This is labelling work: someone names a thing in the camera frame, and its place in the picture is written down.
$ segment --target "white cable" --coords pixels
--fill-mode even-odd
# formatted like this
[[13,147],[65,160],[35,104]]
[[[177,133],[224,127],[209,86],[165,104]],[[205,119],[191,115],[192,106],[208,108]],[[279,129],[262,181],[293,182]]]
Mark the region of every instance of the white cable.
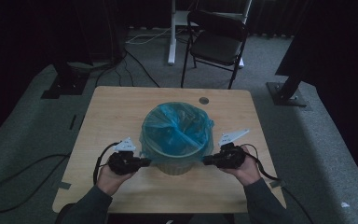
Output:
[[[136,37],[134,37],[134,38],[132,38],[132,39],[126,41],[126,44],[138,44],[138,45],[145,44],[145,43],[147,43],[147,42],[149,42],[149,41],[151,41],[151,40],[153,40],[153,39],[155,39],[155,38],[157,38],[157,37],[159,37],[159,36],[161,36],[161,35],[164,35],[164,34],[167,33],[169,30],[171,30],[171,28],[165,30],[164,32],[162,32],[162,33],[159,34],[159,35],[137,35]],[[148,39],[148,40],[146,40],[145,42],[140,42],[140,43],[132,43],[132,42],[131,42],[132,40],[134,40],[134,39],[136,39],[136,38],[138,38],[138,37],[140,37],[140,36],[153,36],[153,37],[150,38],[150,39]]]
[[[190,6],[188,7],[187,11],[190,10],[190,8],[193,6],[193,4],[194,4],[194,1],[191,2],[191,4],[190,4]],[[162,33],[159,34],[159,35],[137,35],[136,37],[133,37],[133,38],[131,38],[130,40],[126,41],[126,44],[143,45],[143,44],[146,44],[146,43],[150,42],[151,40],[153,40],[153,39],[155,39],[155,38],[157,38],[157,37],[159,37],[159,36],[161,36],[161,35],[164,35],[165,33],[167,33],[167,32],[168,32],[169,30],[171,30],[171,29],[172,29],[172,28],[169,28],[169,29],[165,30],[164,32],[162,32]],[[186,29],[182,29],[182,30],[178,31],[176,34],[179,35],[179,34],[182,33],[184,30],[186,30]],[[148,39],[148,40],[146,40],[145,42],[139,42],[139,43],[133,43],[133,42],[131,42],[132,40],[134,40],[134,39],[136,39],[136,38],[138,38],[138,37],[141,37],[141,36],[153,36],[153,37],[150,38],[150,39]]]

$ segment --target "wooden table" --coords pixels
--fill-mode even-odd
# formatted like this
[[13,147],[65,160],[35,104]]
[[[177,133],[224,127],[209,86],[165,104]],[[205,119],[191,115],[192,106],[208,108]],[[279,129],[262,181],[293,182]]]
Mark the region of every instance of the wooden table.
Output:
[[[209,99],[207,105],[200,98]],[[214,121],[213,153],[222,133],[250,129],[235,144],[257,147],[259,159],[270,175],[276,175],[269,149],[248,91],[172,88],[99,87],[95,90],[73,153],[66,167],[53,210],[75,203],[92,187],[92,172],[102,151],[111,143],[130,137],[137,147],[145,116],[157,105],[184,102],[207,112]],[[103,163],[113,151],[107,151]],[[285,206],[280,188],[272,190]],[[109,213],[243,213],[246,198],[238,180],[215,166],[196,164],[184,175],[166,175],[157,167],[141,168],[113,196]]]

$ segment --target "gray carpet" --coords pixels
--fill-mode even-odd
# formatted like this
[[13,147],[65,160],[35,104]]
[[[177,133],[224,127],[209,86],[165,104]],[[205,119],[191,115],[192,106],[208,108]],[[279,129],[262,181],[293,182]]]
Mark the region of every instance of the gray carpet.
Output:
[[[140,32],[144,31],[131,32],[131,35]],[[248,90],[253,95],[278,176],[288,183],[287,188],[303,203],[314,222],[358,223],[358,169],[314,87],[306,83],[299,87],[311,110],[276,106],[269,96],[266,82],[286,80],[274,74],[290,42],[291,39],[286,38],[249,37],[243,53],[245,67],[238,73],[232,89]],[[127,50],[145,66],[160,87],[177,88],[180,87],[186,45],[178,41],[174,66],[167,64],[168,46],[168,38],[157,38],[143,45],[128,45]],[[70,129],[73,117],[85,115],[100,74],[101,71],[91,74],[83,95],[61,96],[57,100],[40,99],[55,78],[52,66],[34,78],[0,128],[0,180],[39,158],[72,150],[81,125],[81,119],[76,119]],[[226,89],[229,77],[230,73],[224,70],[203,64],[194,69],[190,63],[185,88]],[[155,87],[130,56],[117,71],[106,71],[98,81],[98,85],[108,86],[132,84]],[[59,160],[38,163],[0,188],[0,208],[20,202]],[[65,164],[28,203],[0,214],[0,223],[53,223],[57,214],[51,206]],[[296,202],[286,193],[284,196],[295,222],[309,223]],[[236,223],[249,223],[246,214],[236,214],[235,218]],[[226,221],[219,214],[196,215],[191,223]]]

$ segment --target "gray sleeve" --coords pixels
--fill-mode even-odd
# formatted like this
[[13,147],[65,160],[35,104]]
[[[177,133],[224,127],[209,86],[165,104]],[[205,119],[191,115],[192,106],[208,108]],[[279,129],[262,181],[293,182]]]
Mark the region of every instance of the gray sleeve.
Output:
[[293,223],[292,217],[272,194],[263,178],[244,187],[251,223]]
[[94,186],[68,211],[62,220],[62,224],[103,224],[111,202],[112,197]]

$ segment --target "chair backrest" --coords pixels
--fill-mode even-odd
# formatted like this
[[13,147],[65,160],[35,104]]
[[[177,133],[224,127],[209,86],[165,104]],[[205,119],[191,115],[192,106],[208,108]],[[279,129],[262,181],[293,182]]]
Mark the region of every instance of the chair backrest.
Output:
[[190,11],[187,15],[187,25],[189,28],[192,22],[207,32],[231,37],[241,42],[248,35],[247,28],[242,21],[217,13],[202,10]]

